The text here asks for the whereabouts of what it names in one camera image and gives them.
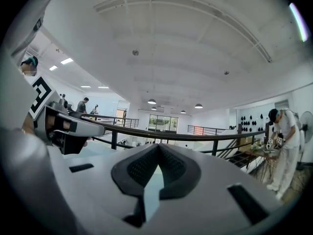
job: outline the person's hand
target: person's hand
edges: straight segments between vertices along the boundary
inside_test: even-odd
[[[46,117],[46,122],[45,122],[46,130],[51,129],[54,126],[54,121],[55,121],[55,116],[47,116]],[[65,130],[69,130],[69,126],[70,126],[69,122],[67,122],[67,121],[63,122],[63,128]],[[27,114],[27,116],[25,118],[22,129],[25,131],[25,133],[36,135],[35,129],[34,129],[34,121],[33,121],[33,118],[31,117],[31,115],[29,113]]]
[[[266,149],[269,150],[273,145],[273,139],[269,139],[268,143],[266,144]]]

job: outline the white ceiling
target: white ceiling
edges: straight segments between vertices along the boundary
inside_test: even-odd
[[[202,111],[247,103],[261,92],[246,83],[253,74],[264,79],[262,69],[304,48],[285,0],[52,0],[46,18],[46,32],[84,70],[144,110],[149,98],[189,114],[201,111],[196,103]],[[62,32],[69,24],[75,32]],[[235,98],[243,86],[249,97]]]
[[[83,93],[112,93],[110,89],[98,88],[98,86],[105,85],[81,68],[75,60],[65,65],[61,64],[61,61],[69,58],[69,56],[40,31],[29,45],[27,54],[38,58],[39,71],[43,71],[48,76],[69,84]],[[58,68],[50,71],[49,69],[54,65]],[[81,86],[91,86],[91,88],[82,88]]]

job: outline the man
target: man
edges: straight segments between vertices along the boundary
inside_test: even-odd
[[[81,113],[85,113],[87,114],[86,112],[86,104],[88,103],[89,101],[89,98],[88,97],[85,97],[83,101],[80,101],[77,105],[77,112],[81,112]]]
[[[38,59],[35,56],[27,58],[21,63],[21,70],[25,76],[35,76],[37,74]]]
[[[274,132],[267,143],[267,149],[271,148],[273,139],[278,134],[275,148],[280,149],[280,155],[273,183],[267,185],[267,188],[276,191],[276,196],[280,199],[290,186],[297,166],[300,132],[290,109],[285,108],[280,111],[272,109],[268,117],[274,123]]]

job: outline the black cap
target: black cap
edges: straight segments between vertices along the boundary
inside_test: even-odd
[[[277,113],[278,113],[277,109],[271,109],[271,111],[268,113],[268,117],[272,122],[275,122]]]

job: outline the sneaker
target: sneaker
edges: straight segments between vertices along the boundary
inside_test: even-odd
[[[275,187],[273,185],[267,185],[266,188],[269,190],[278,191],[278,187]]]

